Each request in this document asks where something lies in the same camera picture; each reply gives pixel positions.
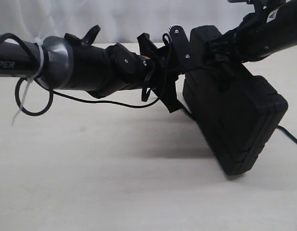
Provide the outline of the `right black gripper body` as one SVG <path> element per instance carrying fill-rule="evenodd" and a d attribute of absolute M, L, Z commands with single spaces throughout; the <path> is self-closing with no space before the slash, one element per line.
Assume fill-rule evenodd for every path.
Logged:
<path fill-rule="evenodd" d="M 214 55 L 223 55 L 231 60 L 243 63 L 245 60 L 239 51 L 239 45 L 237 32 L 228 31 L 206 43 L 206 55 L 211 58 Z"/>

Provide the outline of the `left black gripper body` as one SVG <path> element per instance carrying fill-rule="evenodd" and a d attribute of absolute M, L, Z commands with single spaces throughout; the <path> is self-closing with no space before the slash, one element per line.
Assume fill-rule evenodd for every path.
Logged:
<path fill-rule="evenodd" d="M 177 67 L 178 62 L 168 33 L 162 35 L 163 46 L 157 47 L 150 39 L 150 34 L 142 33 L 137 37 L 142 69 L 139 77 L 141 95 L 149 96 L 154 92 L 160 96 L 161 86 L 166 77 L 176 81 L 181 73 Z"/>

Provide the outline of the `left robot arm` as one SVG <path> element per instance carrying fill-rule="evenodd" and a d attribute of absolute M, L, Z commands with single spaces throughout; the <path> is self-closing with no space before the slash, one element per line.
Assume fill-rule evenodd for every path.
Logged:
<path fill-rule="evenodd" d="M 12 33 L 0 35 L 0 77 L 16 77 L 15 101 L 29 116 L 40 116 L 52 105 L 55 95 L 64 90 L 84 91 L 93 103 L 107 103 L 118 91 L 140 90 L 143 108 L 151 93 L 169 112 L 183 108 L 177 98 L 176 80 L 184 72 L 175 63 L 174 42 L 163 35 L 164 46 L 156 47 L 149 34 L 138 38 L 140 53 L 131 52 L 123 44 L 106 48 L 93 45 L 97 34 L 89 31 L 83 38 L 72 34 L 64 37 L 37 38 L 34 42 L 20 39 Z M 35 82 L 49 92 L 45 109 L 30 112 L 20 98 L 21 84 Z"/>

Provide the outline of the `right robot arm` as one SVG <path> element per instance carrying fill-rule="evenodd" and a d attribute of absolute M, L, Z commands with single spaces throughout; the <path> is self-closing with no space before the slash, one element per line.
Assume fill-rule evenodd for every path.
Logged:
<path fill-rule="evenodd" d="M 233 82 L 251 84 L 255 77 L 245 63 L 259 62 L 297 46 L 297 0 L 249 0 L 254 12 L 236 27 L 222 33 L 216 26 L 205 26 L 204 64 L 222 88 Z"/>

